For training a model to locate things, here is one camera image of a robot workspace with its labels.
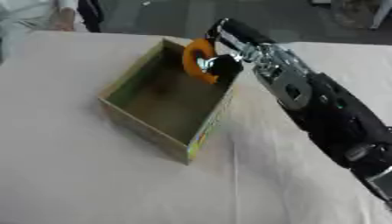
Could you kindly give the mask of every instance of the gray floor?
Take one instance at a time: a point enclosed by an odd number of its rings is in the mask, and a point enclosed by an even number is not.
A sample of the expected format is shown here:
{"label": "gray floor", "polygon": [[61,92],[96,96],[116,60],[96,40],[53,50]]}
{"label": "gray floor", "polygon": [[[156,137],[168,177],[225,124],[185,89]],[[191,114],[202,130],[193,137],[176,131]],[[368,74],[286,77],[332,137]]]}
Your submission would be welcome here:
{"label": "gray floor", "polygon": [[105,32],[201,37],[219,18],[237,18],[280,42],[392,44],[392,17],[377,31],[350,30],[307,0],[101,0]]}

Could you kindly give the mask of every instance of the orange object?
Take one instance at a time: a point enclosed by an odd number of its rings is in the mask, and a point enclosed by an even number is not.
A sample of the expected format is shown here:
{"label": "orange object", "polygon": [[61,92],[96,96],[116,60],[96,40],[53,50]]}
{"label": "orange object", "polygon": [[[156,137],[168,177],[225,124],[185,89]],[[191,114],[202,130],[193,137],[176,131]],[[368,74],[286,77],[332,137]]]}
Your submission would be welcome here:
{"label": "orange object", "polygon": [[214,84],[218,80],[218,75],[211,73],[203,73],[196,62],[196,53],[200,53],[204,60],[215,57],[216,53],[213,46],[204,38],[195,39],[188,45],[182,56],[184,70],[191,76],[202,79],[210,84]]}

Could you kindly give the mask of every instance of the cardboard box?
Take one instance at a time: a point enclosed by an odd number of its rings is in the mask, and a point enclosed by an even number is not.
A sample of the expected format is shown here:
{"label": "cardboard box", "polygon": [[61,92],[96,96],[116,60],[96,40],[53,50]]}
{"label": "cardboard box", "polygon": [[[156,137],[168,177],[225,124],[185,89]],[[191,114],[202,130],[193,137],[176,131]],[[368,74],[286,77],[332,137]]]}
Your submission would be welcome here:
{"label": "cardboard box", "polygon": [[229,104],[235,75],[224,85],[191,77],[182,67],[183,51],[163,39],[99,100],[112,121],[188,165]]}

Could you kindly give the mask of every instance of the table surface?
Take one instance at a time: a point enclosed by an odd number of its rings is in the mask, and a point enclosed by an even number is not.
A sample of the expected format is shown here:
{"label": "table surface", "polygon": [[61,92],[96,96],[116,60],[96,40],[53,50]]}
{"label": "table surface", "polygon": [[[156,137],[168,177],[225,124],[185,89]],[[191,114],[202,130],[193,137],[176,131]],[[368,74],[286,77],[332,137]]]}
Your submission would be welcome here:
{"label": "table surface", "polygon": [[[389,223],[383,204],[307,139],[249,66],[189,166],[111,124],[97,94],[161,38],[38,31],[5,61],[0,223]],[[286,46],[392,124],[391,46]]]}

